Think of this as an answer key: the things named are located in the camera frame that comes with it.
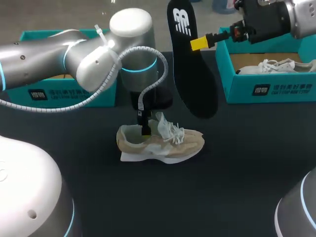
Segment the screw hole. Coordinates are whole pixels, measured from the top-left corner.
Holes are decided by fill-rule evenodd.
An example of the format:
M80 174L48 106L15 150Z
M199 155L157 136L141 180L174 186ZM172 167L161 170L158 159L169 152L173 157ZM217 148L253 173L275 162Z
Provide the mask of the screw hole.
M37 218L36 212L34 210L29 210L28 215L33 220Z

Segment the teal shoe box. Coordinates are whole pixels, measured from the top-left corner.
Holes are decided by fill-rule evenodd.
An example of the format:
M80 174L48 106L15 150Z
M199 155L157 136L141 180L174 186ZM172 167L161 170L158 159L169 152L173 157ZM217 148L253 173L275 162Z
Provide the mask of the teal shoe box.
M224 30L229 28L221 28L220 33ZM237 75L230 58L230 54L298 53L303 63L309 63L316 59L315 45L316 35L294 39L290 34L256 44L232 39L217 43L216 61L227 103L316 101L316 73Z
M80 30L88 37L98 37L93 29ZM44 39L61 32L55 31L25 31L20 40ZM116 96L116 81L114 84L101 93L95 100L86 107L114 107ZM60 75L49 79L44 79L34 84L7 90L2 95L11 103L36 108L61 108L77 104L87 99L91 94L82 89L75 79L70 75Z

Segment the white sneaker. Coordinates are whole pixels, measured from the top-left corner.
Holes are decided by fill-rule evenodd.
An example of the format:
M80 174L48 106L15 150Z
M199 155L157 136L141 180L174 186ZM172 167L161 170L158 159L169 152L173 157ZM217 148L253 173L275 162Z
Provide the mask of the white sneaker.
M158 159L167 164L185 161L200 152L204 146L202 133L179 128L168 122L163 113L156 113L150 120L152 135L142 136L139 125L123 125L117 133L118 148L122 151L121 161L143 161Z
M310 63L297 63L291 59L277 62L265 59L258 66L246 66L239 69L236 74L277 74L277 73L311 73L316 72L316 60Z

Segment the black insole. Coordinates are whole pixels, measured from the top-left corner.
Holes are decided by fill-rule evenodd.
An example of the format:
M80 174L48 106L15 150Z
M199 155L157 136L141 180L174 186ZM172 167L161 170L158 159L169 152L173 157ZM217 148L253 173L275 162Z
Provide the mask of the black insole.
M198 38L193 7L189 0L171 0L167 17L173 47L174 82L179 95L193 115L210 118L217 112L217 86L201 52L191 49L190 41Z

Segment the white sole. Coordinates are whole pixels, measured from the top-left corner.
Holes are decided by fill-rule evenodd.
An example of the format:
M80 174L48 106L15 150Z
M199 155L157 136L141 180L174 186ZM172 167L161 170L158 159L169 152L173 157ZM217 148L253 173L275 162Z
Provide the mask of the white sole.
M120 156L120 160L126 161L126 162L138 162L138 161L144 161L147 159L157 159L166 164L176 164L176 163L183 162L187 159L190 159L191 157L195 156L200 151L201 149L186 157L181 157L181 158L167 158L167 157L162 157L162 156L157 156L157 155L128 154L128 153L122 152L122 155Z

